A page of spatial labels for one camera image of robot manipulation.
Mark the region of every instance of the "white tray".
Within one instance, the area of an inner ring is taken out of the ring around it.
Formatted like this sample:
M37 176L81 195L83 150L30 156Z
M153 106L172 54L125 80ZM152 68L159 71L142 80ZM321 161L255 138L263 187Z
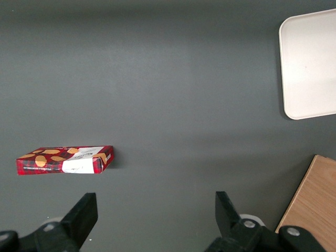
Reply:
M279 40L286 115L335 114L336 9L286 19Z

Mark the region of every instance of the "gray table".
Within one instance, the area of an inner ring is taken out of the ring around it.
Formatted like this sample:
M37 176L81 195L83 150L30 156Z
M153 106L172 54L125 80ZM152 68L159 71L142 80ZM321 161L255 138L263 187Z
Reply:
M82 251L203 251L215 191L275 228L336 116L284 114L278 29L335 1L0 3L0 227L96 192ZM100 175L17 176L40 146L115 147Z

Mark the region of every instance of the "cardboard box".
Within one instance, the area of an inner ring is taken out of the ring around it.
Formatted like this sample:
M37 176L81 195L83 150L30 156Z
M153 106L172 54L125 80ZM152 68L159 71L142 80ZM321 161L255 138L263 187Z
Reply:
M114 158L113 146L38 148L16 159L18 175L102 173Z

